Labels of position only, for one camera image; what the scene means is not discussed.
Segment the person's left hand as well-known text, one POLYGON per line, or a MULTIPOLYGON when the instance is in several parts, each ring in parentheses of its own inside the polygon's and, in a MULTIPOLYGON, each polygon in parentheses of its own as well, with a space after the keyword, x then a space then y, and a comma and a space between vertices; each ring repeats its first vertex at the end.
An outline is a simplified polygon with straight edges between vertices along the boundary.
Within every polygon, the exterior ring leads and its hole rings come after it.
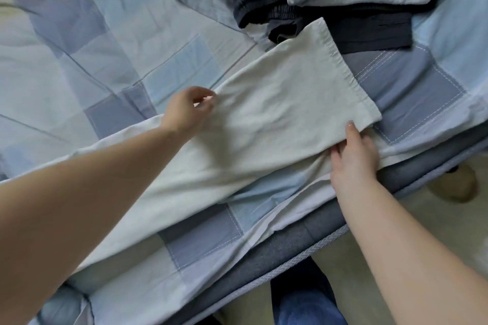
POLYGON ((174 135, 180 142, 189 141, 203 126, 208 115, 196 110, 203 98, 216 98, 216 93, 208 88, 189 87, 175 94, 169 101, 161 119, 161 128, 174 135))

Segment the person's right hand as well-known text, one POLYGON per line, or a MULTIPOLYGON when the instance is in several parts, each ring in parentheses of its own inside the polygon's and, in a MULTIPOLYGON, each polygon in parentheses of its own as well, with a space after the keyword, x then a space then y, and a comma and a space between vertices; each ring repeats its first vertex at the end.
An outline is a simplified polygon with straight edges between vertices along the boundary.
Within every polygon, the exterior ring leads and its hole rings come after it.
POLYGON ((367 201, 381 194, 376 173, 379 151, 374 141, 360 133, 353 122, 345 126, 343 169, 333 169, 332 186, 341 206, 367 201))

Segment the white cloth trousers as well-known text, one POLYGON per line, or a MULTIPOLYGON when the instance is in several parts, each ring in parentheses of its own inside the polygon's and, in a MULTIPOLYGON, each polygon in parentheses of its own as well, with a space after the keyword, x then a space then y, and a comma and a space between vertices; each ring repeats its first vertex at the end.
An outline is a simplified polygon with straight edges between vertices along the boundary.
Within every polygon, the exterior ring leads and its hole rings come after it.
POLYGON ((323 18, 216 90, 201 131, 78 266, 80 271, 221 202, 260 177, 318 155, 380 121, 323 18))

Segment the person's right forearm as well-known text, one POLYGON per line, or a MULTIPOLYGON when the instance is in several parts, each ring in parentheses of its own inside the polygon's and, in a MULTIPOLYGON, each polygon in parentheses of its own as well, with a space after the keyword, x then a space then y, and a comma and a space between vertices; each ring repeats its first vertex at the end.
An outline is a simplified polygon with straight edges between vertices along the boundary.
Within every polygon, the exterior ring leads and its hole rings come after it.
POLYGON ((488 281, 372 178, 334 178, 341 211, 396 325, 488 325, 488 281))

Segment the person's left forearm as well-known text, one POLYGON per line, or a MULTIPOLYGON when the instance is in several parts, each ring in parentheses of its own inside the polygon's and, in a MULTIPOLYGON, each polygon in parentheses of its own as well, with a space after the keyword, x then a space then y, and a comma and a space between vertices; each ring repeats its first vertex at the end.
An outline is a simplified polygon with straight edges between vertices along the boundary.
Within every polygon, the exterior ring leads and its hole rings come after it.
POLYGON ((191 138, 169 125, 0 185, 0 325, 26 325, 191 138))

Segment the beige slipper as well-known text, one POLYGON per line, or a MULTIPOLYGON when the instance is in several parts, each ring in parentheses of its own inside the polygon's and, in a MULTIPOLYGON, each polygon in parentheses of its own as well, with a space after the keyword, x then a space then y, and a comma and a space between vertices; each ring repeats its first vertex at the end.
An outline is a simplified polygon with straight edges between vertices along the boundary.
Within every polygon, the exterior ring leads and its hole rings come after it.
POLYGON ((479 182, 474 169, 463 162, 427 183, 436 197, 452 203, 468 203, 479 193, 479 182))

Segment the black folded shorts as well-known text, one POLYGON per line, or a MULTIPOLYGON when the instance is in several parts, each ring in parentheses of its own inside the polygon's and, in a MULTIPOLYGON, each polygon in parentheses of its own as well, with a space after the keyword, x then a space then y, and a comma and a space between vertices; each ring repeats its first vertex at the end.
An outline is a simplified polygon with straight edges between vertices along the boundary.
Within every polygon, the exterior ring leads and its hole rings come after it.
POLYGON ((341 54, 407 48, 412 45, 412 6, 353 4, 292 7, 289 17, 269 21, 266 34, 275 44, 297 36, 323 18, 341 54))

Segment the blue patchwork bed sheet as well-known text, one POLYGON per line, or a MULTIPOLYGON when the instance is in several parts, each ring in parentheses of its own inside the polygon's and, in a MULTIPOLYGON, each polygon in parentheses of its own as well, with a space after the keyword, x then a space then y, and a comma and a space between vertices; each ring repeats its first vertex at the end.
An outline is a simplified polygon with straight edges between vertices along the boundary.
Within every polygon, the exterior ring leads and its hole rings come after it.
MULTIPOLYGON (((488 0, 406 6, 411 47, 341 54, 382 115, 381 170, 488 122, 488 0)), ((238 28, 230 0, 0 0, 0 182, 155 128, 172 94, 280 44, 267 26, 238 28)), ((324 150, 260 177, 75 271, 30 323, 161 325, 335 199, 330 172, 324 150)))

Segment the person's blue jeans leg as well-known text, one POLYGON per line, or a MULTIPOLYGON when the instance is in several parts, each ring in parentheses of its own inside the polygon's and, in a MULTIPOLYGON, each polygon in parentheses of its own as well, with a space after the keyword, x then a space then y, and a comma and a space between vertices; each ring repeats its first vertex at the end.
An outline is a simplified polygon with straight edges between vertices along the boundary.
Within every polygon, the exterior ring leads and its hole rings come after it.
POLYGON ((311 257, 270 281, 275 325, 348 325, 332 287, 311 257))

